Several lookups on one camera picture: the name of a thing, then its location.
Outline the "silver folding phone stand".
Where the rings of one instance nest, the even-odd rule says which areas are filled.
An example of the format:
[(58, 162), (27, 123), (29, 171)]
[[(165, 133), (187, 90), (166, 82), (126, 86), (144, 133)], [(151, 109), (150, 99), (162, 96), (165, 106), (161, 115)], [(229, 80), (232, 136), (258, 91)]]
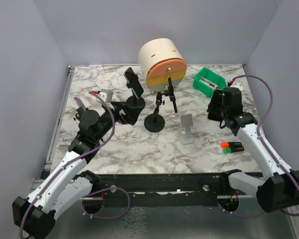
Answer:
[(180, 116), (180, 141), (183, 145), (194, 143), (192, 114)]

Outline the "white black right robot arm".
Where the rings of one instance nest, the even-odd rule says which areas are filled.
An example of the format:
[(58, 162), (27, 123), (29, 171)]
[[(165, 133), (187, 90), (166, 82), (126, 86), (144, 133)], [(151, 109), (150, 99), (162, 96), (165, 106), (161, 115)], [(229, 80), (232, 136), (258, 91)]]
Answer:
[(266, 213), (299, 205), (299, 170), (294, 171), (260, 132), (255, 117), (243, 111), (238, 88), (216, 89), (207, 108), (208, 119), (218, 121), (238, 137), (258, 164), (263, 179), (235, 169), (222, 173), (219, 189), (225, 195), (235, 190), (257, 199)]

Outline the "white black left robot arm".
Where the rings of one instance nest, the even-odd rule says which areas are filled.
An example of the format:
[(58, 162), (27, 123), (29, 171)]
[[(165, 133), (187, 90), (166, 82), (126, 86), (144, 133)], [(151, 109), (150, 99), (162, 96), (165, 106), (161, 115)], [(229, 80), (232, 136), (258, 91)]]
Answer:
[(104, 113), (85, 107), (79, 98), (76, 119), (79, 131), (61, 162), (49, 176), (27, 197), (17, 197), (12, 204), (13, 221), (19, 227), (19, 237), (44, 239), (52, 231), (57, 219), (83, 196), (96, 196), (101, 190), (100, 177), (91, 171), (81, 172), (99, 149), (110, 140), (103, 140), (107, 132), (115, 132), (115, 124), (134, 125), (145, 107), (133, 97), (125, 102), (102, 103)]

